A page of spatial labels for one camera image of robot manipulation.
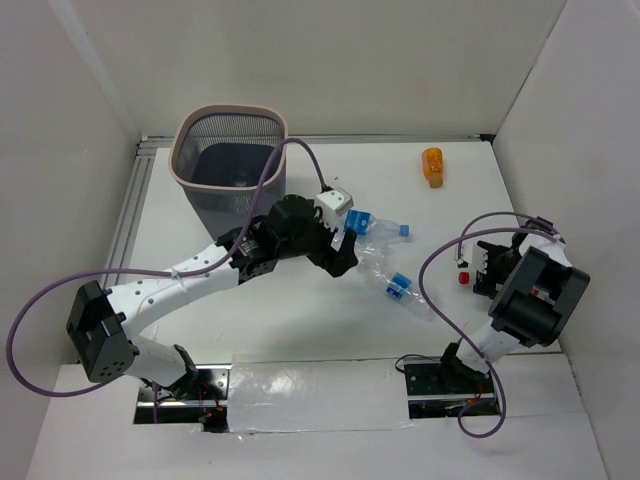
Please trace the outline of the crushed clear bottle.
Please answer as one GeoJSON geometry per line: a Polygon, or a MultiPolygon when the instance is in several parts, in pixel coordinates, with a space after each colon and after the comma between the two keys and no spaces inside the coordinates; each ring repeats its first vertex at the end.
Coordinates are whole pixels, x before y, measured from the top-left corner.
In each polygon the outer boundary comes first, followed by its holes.
{"type": "MultiPolygon", "coordinates": [[[[332,240],[331,248],[336,251],[335,238],[332,240]]],[[[356,269],[364,273],[390,270],[388,245],[359,244],[356,242],[355,256],[358,259],[358,264],[350,270],[356,269]]]]}

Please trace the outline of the crushed blue label bottle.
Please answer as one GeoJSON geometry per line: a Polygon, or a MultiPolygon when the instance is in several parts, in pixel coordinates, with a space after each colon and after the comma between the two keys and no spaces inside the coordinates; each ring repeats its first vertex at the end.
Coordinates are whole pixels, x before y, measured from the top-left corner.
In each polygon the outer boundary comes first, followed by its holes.
{"type": "Polygon", "coordinates": [[[433,310],[409,277],[378,261],[363,261],[357,271],[377,296],[402,306],[419,319],[434,320],[433,310]]]}

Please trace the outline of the blue cap water bottle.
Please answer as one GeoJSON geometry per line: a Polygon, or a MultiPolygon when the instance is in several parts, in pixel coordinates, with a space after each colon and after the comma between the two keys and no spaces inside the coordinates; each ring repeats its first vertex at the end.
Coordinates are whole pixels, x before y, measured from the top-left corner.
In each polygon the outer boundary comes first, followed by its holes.
{"type": "Polygon", "coordinates": [[[349,210],[342,221],[343,231],[353,230],[359,244],[387,245],[407,241],[410,227],[390,220],[378,219],[370,212],[349,210]]]}

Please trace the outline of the red cap clear bottle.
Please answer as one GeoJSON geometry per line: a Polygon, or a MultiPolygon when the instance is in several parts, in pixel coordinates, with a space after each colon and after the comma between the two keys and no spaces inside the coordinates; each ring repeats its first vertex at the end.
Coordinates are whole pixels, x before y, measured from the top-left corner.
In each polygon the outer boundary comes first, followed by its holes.
{"type": "Polygon", "coordinates": [[[462,271],[458,274],[458,281],[462,285],[469,284],[471,280],[471,275],[469,272],[462,271]]]}

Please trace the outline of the orange plastic bottle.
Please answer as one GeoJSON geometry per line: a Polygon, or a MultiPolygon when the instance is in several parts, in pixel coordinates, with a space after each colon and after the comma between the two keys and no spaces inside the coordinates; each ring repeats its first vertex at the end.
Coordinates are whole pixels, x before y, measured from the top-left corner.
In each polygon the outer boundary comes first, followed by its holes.
{"type": "Polygon", "coordinates": [[[444,183],[443,153],[437,147],[432,147],[422,152],[422,170],[431,188],[440,188],[444,183]]]}

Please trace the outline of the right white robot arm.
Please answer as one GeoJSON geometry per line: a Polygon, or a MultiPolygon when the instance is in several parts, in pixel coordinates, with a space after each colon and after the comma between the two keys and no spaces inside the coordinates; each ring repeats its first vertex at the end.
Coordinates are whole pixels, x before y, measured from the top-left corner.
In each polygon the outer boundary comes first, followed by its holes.
{"type": "Polygon", "coordinates": [[[492,303],[472,342],[452,343],[441,357],[436,379],[448,392],[481,381],[491,364],[515,350],[554,343],[590,282],[567,259],[559,235],[516,233],[509,246],[478,241],[461,264],[475,274],[473,292],[492,303]]]}

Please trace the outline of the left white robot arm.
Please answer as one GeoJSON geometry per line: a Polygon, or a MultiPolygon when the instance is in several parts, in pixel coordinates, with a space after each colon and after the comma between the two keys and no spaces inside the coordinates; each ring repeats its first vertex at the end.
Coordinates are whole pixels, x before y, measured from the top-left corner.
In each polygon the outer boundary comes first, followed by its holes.
{"type": "Polygon", "coordinates": [[[67,322],[87,379],[105,384],[128,375],[156,385],[175,399],[193,395],[203,375],[180,345],[163,345],[142,331],[165,316],[213,293],[236,288],[272,272],[284,259],[305,257],[338,278],[358,263],[356,232],[333,245],[339,220],[351,209],[349,194],[334,189],[314,199],[287,195],[246,229],[220,236],[199,254],[158,278],[110,289],[82,285],[67,322]]]}

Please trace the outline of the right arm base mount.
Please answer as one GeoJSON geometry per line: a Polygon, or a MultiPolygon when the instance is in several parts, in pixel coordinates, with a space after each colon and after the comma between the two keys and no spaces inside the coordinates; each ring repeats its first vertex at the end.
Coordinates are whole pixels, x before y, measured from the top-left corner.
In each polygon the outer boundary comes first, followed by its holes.
{"type": "Polygon", "coordinates": [[[394,368],[404,378],[411,420],[457,417],[468,405],[468,416],[500,414],[490,375],[469,379],[444,369],[436,357],[420,354],[400,357],[394,368]]]}

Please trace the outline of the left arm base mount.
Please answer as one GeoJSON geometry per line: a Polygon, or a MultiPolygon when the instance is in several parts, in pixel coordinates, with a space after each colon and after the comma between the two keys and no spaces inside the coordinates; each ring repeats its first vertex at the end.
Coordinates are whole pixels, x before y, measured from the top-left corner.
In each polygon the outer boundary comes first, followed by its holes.
{"type": "Polygon", "coordinates": [[[162,387],[141,381],[135,425],[189,424],[209,433],[228,431],[227,400],[231,364],[202,364],[188,393],[178,397],[162,387]]]}

